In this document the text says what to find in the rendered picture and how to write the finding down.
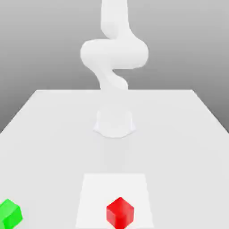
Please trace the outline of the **small red cube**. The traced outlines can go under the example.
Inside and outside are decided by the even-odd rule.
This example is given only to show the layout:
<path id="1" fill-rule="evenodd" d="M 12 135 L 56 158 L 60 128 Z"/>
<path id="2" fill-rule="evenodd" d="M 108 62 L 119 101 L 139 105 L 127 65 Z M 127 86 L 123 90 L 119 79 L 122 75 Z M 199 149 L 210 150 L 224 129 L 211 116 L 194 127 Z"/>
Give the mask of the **small red cube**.
<path id="1" fill-rule="evenodd" d="M 134 220 L 134 210 L 132 205 L 119 197 L 106 207 L 106 220 L 115 229 L 125 229 Z"/>

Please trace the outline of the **small green cube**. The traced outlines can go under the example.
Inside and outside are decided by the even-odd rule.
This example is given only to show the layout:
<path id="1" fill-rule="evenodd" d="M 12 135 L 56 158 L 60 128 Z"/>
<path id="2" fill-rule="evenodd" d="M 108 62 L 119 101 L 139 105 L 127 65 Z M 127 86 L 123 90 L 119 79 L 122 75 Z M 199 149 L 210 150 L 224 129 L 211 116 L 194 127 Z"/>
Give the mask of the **small green cube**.
<path id="1" fill-rule="evenodd" d="M 0 204 L 0 229 L 14 229 L 22 219 L 19 205 L 9 199 Z"/>

